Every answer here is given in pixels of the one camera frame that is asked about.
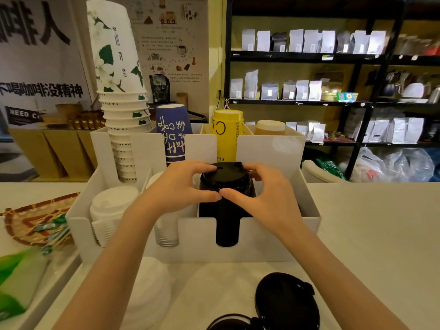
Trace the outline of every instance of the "forearm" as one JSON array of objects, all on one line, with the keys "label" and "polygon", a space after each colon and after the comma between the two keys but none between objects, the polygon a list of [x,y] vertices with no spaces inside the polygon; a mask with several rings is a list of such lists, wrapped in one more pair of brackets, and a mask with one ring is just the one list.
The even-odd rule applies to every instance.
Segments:
[{"label": "forearm", "polygon": [[343,330],[408,329],[307,227],[281,240]]},{"label": "forearm", "polygon": [[137,201],[93,264],[54,330],[119,329],[158,213]]}]

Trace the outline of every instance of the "yellow paper cup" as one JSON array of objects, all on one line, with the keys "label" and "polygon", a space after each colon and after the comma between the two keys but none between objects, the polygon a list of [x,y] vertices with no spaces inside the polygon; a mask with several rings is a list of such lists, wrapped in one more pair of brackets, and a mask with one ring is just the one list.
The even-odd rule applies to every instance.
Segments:
[{"label": "yellow paper cup", "polygon": [[217,162],[235,162],[237,138],[243,130],[243,112],[216,110],[212,118],[212,134],[217,136]]}]

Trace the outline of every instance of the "blue paper cup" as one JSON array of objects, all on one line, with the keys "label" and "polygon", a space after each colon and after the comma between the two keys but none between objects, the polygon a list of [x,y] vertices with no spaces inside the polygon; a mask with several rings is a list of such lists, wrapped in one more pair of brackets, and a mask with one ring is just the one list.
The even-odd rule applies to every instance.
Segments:
[{"label": "blue paper cup", "polygon": [[185,159],[185,134],[192,134],[190,116],[183,104],[166,104],[156,108],[157,133],[164,136],[166,161]]}]

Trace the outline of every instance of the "hand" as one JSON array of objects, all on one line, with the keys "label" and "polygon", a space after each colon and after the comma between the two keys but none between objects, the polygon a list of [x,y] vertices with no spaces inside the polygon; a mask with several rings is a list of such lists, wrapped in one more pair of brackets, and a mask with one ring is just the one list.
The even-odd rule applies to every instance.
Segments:
[{"label": "hand", "polygon": [[140,198],[148,199],[159,216],[200,202],[218,201],[221,199],[218,192],[195,189],[192,181],[194,174],[216,169],[214,165],[198,161],[174,162],[145,190]]},{"label": "hand", "polygon": [[263,192],[250,198],[233,189],[221,189],[220,194],[239,205],[258,220],[278,239],[291,236],[305,225],[290,182],[276,169],[259,163],[244,166],[250,176],[263,181]]}]

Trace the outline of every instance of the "white organizer box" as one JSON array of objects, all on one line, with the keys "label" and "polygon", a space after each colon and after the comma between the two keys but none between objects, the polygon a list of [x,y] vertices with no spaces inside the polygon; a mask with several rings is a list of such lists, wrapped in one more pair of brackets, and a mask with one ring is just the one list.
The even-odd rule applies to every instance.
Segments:
[{"label": "white organizer box", "polygon": [[[208,124],[192,124],[194,134],[185,136],[187,160],[201,160],[214,163],[217,160],[217,138],[203,134]],[[248,125],[254,131],[255,125]],[[244,164],[261,162],[281,170],[295,191],[306,225],[317,232],[321,217],[307,189],[300,171],[305,137],[288,127],[288,135],[240,135],[237,141],[237,161]],[[118,179],[113,151],[106,128],[91,133],[98,168],[90,178],[87,187],[66,215],[75,244],[85,264],[92,264],[103,248],[96,241],[91,227],[89,208],[91,201],[101,191],[122,185]],[[135,159],[137,182],[142,191],[148,179],[166,169],[165,146],[162,134],[156,133],[155,124],[149,133],[131,136]],[[195,176],[199,185],[199,176]],[[262,183],[256,182],[256,194],[262,191]],[[223,248],[216,244],[216,220],[214,218],[179,219],[180,244],[173,248],[156,244],[154,230],[148,238],[144,256],[152,256],[164,263],[200,262],[283,262],[293,261],[284,246],[267,232],[254,218],[243,218],[237,245]]]}]

